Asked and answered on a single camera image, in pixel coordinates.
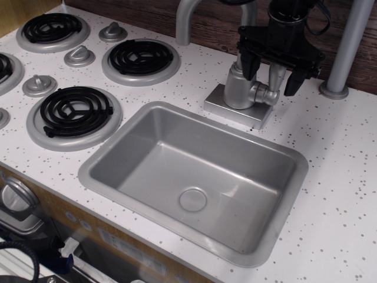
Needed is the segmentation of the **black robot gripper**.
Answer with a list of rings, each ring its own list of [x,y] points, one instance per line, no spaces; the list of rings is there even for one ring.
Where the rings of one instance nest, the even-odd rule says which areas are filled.
[[[318,77],[326,56],[305,37],[305,19],[288,21],[277,14],[269,14],[269,24],[241,26],[237,48],[241,54],[245,79],[251,81],[261,60],[280,64],[292,70],[284,96],[294,96],[308,78]]]

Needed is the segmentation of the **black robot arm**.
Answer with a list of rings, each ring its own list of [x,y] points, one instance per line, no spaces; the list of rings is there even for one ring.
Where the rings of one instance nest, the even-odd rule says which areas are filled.
[[[310,10],[322,1],[271,1],[266,27],[241,26],[237,49],[243,75],[251,80],[262,59],[292,71],[284,95],[293,96],[306,79],[316,78],[326,55],[305,37]]]

